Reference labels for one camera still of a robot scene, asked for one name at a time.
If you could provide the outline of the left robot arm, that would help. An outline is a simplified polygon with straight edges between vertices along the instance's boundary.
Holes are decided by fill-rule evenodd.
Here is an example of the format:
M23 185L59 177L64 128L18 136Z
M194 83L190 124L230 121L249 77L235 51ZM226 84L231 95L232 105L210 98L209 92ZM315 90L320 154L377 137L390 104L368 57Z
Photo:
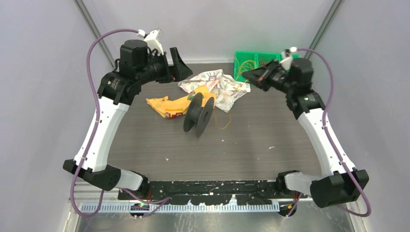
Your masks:
M193 74L176 47L170 49L173 64L153 42L128 40L120 47L118 70L107 73L97 91L97 107L86 138L74 159L63 169L105 191L129 189L137 200L148 194L147 179L134 171L108 164L108 154L121 120L142 85L182 81Z

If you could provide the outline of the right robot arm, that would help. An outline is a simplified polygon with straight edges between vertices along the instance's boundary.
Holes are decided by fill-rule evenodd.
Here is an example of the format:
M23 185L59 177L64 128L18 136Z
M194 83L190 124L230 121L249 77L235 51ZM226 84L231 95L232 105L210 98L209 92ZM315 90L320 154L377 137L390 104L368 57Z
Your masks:
M286 95L286 103L295 119L306 131L318 157L321 176L297 171L278 174L276 192L282 198L295 193L311 197L320 207L354 202L369 182L366 170L358 170L348 158L324 115L325 104L312 89L314 70L305 58L293 59L286 71L282 63L272 60L265 66L245 71L242 76L264 91L275 88Z

